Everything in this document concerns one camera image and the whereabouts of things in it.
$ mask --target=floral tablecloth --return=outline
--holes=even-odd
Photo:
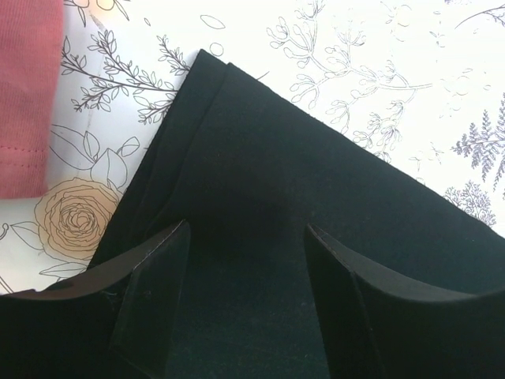
[[[502,1],[65,0],[50,190],[0,202],[0,293],[86,269],[200,48],[505,235]]]

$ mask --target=floral patterned surface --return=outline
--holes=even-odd
[[[0,294],[86,269],[200,48],[505,235],[500,1],[65,0],[50,190],[0,201]]]

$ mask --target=black cloth corner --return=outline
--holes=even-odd
[[[174,377],[327,375],[307,223],[434,286],[505,284],[505,240],[491,229],[204,51],[92,265],[179,219],[193,239]]]

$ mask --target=orange flower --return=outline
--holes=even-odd
[[[35,208],[46,253],[63,261],[88,261],[119,203],[119,193],[80,178],[53,187]]]

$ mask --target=pink fabric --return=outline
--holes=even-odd
[[[63,0],[0,0],[0,198],[46,190]]]

